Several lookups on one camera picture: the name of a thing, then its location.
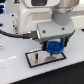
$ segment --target white surface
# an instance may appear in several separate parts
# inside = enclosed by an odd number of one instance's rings
[[[19,0],[20,3],[14,3],[15,0],[6,0],[5,1],[5,7],[6,7],[6,12],[7,13],[17,13],[18,8],[22,0]]]
[[[0,23],[4,25],[0,29],[14,33],[13,18],[11,14],[0,15]],[[81,30],[76,30],[65,48],[64,53],[67,59],[32,69],[29,68],[25,53],[40,48],[37,42],[0,35],[0,46],[4,48],[0,51],[0,84],[12,83],[84,61],[84,33]]]
[[[32,6],[32,0],[23,0],[24,3],[26,4],[27,7],[34,7]],[[47,0],[47,4],[45,6],[42,7],[51,7],[51,6],[55,6],[60,2],[60,0]]]

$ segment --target screw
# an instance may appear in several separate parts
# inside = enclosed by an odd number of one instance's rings
[[[0,27],[1,27],[1,26],[3,26],[3,24],[2,24],[2,23],[0,23]]]
[[[43,30],[43,33],[46,33],[46,31],[45,31],[45,30]]]
[[[65,28],[63,27],[62,30],[65,30]]]
[[[13,17],[14,15],[12,14],[12,17]]]

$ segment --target cable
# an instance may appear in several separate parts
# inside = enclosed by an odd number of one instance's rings
[[[27,34],[23,34],[23,35],[14,35],[14,34],[10,34],[10,33],[0,30],[0,34],[3,34],[8,37],[12,37],[12,38],[38,39],[37,31],[32,31],[31,33],[27,33]]]

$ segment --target blue object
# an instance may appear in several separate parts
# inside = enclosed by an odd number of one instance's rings
[[[60,54],[64,51],[64,46],[58,41],[48,42],[47,52],[50,54]]]

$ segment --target white wall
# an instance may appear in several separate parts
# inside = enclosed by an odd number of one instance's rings
[[[80,4],[84,4],[84,0],[80,0]]]

